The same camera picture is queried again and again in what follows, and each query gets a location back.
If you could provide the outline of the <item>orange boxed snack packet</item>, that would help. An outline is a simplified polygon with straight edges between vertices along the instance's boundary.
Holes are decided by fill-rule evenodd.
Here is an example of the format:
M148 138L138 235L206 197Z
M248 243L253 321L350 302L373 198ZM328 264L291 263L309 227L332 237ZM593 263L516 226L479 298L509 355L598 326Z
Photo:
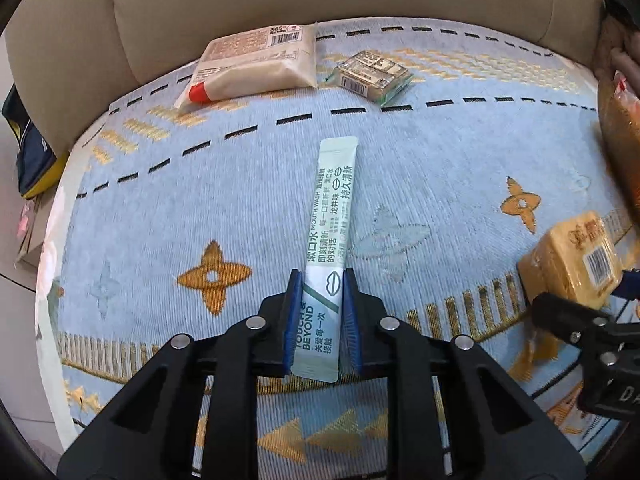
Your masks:
M623 268L603 219L593 210L559 222L518 262L528 301L543 292L601 309Z

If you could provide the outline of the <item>white mouthwash stick sachet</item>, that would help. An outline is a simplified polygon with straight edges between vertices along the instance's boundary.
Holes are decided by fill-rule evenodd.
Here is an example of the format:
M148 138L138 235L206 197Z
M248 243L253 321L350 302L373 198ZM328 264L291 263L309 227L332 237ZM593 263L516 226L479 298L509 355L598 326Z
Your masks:
M343 274L358 140L320 143L292 373L333 384L340 360Z

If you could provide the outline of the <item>red rice crust snack bag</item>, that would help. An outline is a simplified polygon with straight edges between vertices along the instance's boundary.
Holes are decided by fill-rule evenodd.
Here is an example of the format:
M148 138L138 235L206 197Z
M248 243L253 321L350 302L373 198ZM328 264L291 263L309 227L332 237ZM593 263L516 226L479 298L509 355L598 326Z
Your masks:
M627 205L639 219L639 97L620 70L616 70L611 79L599 82L598 107L603 144L612 173Z

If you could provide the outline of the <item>woven golden basket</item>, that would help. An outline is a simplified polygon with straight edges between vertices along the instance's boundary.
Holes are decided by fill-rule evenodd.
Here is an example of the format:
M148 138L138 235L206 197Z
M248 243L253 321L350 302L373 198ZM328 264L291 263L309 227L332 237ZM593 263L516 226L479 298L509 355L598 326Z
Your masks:
M592 68L598 87L620 70L639 96L639 29L608 15L602 22Z

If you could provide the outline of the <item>dark blue yellow bag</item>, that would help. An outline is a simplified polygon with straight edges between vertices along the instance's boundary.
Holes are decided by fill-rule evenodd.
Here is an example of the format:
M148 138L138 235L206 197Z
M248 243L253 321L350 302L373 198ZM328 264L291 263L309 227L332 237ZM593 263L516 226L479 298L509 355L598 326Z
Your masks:
M15 86L12 86L6 95L1 114L17 142L18 192L25 200L32 200L58 183L68 156L58 157L54 154L49 143L32 122Z

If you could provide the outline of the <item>clear green biscuit packet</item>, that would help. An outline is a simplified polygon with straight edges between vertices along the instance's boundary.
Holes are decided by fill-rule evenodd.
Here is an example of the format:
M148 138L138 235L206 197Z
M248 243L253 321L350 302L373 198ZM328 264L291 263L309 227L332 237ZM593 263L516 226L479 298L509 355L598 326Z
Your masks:
M386 107L412 78L413 73L405 66L378 52L363 50L338 64L326 82Z

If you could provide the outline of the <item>large beige snack package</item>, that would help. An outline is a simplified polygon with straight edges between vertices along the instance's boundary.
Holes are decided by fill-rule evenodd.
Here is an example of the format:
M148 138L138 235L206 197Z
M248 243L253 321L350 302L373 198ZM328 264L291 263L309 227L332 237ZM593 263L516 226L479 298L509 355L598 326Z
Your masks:
M174 107L316 85L316 25L271 25L212 40Z

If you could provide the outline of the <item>beige sofa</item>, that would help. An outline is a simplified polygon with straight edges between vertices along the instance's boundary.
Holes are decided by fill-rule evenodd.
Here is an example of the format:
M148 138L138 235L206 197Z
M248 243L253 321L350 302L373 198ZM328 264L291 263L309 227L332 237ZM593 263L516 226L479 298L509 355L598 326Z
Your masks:
M62 153L108 104L235 32L362 16L442 18L586 64L602 6L602 0L21 0L3 35L18 94Z

